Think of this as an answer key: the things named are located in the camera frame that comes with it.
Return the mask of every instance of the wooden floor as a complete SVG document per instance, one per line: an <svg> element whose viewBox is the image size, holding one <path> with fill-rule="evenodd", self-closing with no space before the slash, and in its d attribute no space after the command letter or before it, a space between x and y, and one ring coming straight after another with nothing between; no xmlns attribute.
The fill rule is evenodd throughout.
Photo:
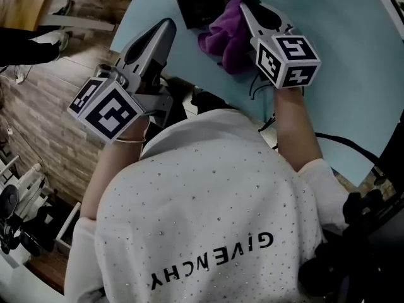
<svg viewBox="0 0 404 303"><path fill-rule="evenodd" d="M132 0L74 1L73 15L120 23ZM54 0L51 11L57 11L65 2ZM19 172L42 163L49 186L73 205L83 197L103 144L66 108L79 87L92 76L95 66L113 63L117 54L109 50L115 32L66 30L72 30L73 37L58 61L34 66L21 85L1 78L1 114L15 131L10 145L12 152L21 157L17 163ZM6 75L13 77L14 67ZM1 129L5 129L4 120Z"/></svg>

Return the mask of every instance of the light blue table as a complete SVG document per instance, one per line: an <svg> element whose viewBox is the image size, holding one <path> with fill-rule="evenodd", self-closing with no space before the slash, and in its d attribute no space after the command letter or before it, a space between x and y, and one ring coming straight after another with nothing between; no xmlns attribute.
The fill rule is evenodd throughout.
<svg viewBox="0 0 404 303"><path fill-rule="evenodd" d="M349 138L380 155L404 106L404 45L379 0L262 0L285 12L314 43L323 65L306 88L306 104L317 132ZM266 121L272 91L255 100L248 90L255 73L232 76L186 30L176 0L133 0L111 49L120 52L137 34L162 18L177 25L165 72L208 90L245 113ZM320 139L330 165L359 185L372 164L350 148Z"/></svg>

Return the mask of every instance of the purple towel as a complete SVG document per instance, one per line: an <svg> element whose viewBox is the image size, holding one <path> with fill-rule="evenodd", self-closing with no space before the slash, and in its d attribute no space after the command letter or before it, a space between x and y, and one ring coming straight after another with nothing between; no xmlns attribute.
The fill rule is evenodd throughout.
<svg viewBox="0 0 404 303"><path fill-rule="evenodd" d="M210 26L210 33L198 37L198 45L207 54L223 56L223 68L229 74L249 71L254 63L247 55L251 50L250 34L240 9L242 0L231 0L224 13Z"/></svg>

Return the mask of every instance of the person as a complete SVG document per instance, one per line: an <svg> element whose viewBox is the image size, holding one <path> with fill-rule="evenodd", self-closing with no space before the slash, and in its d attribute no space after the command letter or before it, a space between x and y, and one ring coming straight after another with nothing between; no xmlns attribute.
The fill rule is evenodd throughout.
<svg viewBox="0 0 404 303"><path fill-rule="evenodd" d="M197 98L204 98L202 92ZM74 228L68 302L309 302L299 266L348 193L299 88L274 91L278 152L235 109L210 109L142 150L136 121L102 151Z"/></svg>
<svg viewBox="0 0 404 303"><path fill-rule="evenodd" d="M0 67L9 65L36 65L55 61L61 55L61 52L67 47L69 42L69 33L64 32L61 39L55 44L40 44L32 39L45 35L46 33L59 30L59 26L38 26L37 30L20 30L12 28L3 28L2 13L4 5L9 0L0 0L0 37L2 48L0 53ZM54 15L67 15L73 5L72 0L68 0L66 5Z"/></svg>

